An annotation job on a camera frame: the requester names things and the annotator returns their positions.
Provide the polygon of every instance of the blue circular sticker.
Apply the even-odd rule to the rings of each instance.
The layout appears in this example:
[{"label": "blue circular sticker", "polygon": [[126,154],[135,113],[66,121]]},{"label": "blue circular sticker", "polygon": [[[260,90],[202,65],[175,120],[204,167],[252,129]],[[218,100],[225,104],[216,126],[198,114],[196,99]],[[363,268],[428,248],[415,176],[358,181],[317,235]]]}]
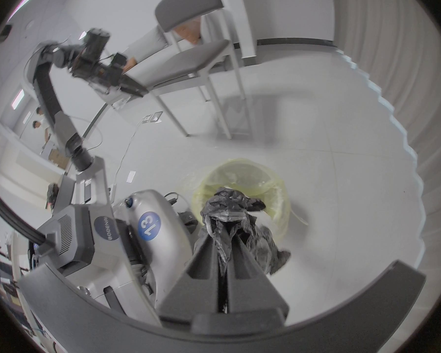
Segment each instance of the blue circular sticker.
[{"label": "blue circular sticker", "polygon": [[160,231],[160,217],[155,212],[145,212],[139,220],[139,236],[143,240],[152,240]]},{"label": "blue circular sticker", "polygon": [[96,217],[95,230],[101,238],[106,240],[116,240],[119,238],[118,228],[116,227],[116,222],[105,215]]}]

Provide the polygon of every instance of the orange pillow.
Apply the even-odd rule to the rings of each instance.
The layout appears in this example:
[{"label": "orange pillow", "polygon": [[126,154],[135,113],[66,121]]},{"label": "orange pillow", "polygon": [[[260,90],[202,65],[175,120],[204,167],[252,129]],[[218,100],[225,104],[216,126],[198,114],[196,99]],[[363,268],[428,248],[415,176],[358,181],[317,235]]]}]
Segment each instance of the orange pillow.
[{"label": "orange pillow", "polygon": [[195,18],[194,20],[188,21],[176,28],[174,31],[183,39],[186,39],[192,44],[198,44],[201,38],[201,18]]}]

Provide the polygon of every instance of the floor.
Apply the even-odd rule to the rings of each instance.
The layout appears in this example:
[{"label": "floor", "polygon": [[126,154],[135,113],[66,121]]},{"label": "floor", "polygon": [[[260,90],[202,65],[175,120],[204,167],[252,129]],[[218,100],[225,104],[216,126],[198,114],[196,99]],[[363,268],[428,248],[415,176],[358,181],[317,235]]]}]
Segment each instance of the floor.
[{"label": "floor", "polygon": [[[227,140],[196,89],[163,96],[191,137],[183,137],[151,96],[108,109],[88,138],[105,158],[116,199],[153,188],[189,201],[200,180],[228,159],[247,158],[284,181],[293,211],[276,243],[292,252],[271,276],[290,306],[287,324],[353,296],[392,261],[417,265],[424,247],[420,185],[404,135],[367,80],[333,48],[261,46],[259,64],[212,75],[233,134]],[[127,182],[130,171],[136,174]]]}]

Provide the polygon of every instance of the chair backrest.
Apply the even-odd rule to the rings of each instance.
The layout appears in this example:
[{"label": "chair backrest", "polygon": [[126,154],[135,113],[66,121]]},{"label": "chair backrest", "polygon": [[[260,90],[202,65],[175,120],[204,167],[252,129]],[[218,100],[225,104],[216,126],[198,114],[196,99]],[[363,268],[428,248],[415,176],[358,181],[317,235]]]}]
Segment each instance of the chair backrest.
[{"label": "chair backrest", "polygon": [[222,0],[162,0],[155,8],[155,17],[164,32],[213,10],[223,8]]}]

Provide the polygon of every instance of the gray chair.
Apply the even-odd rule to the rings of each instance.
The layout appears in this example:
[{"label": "gray chair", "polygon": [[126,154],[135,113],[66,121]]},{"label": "gray chair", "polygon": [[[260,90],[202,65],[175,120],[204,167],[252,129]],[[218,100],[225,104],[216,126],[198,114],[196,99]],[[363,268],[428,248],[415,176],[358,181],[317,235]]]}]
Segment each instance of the gray chair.
[{"label": "gray chair", "polygon": [[165,113],[185,136],[188,136],[188,133],[165,105],[160,95],[205,85],[221,126],[226,136],[231,139],[232,135],[222,113],[219,98],[209,77],[209,70],[214,64],[221,61],[224,56],[229,55],[234,67],[241,98],[245,99],[234,46],[230,39],[227,21],[222,9],[223,4],[221,0],[162,0],[155,9],[155,17],[159,22],[159,26],[169,38],[173,38],[171,30],[177,26],[198,16],[216,11],[219,15],[222,34],[225,38],[179,52],[165,63],[153,69],[153,72],[145,79],[139,80],[155,97]]}]

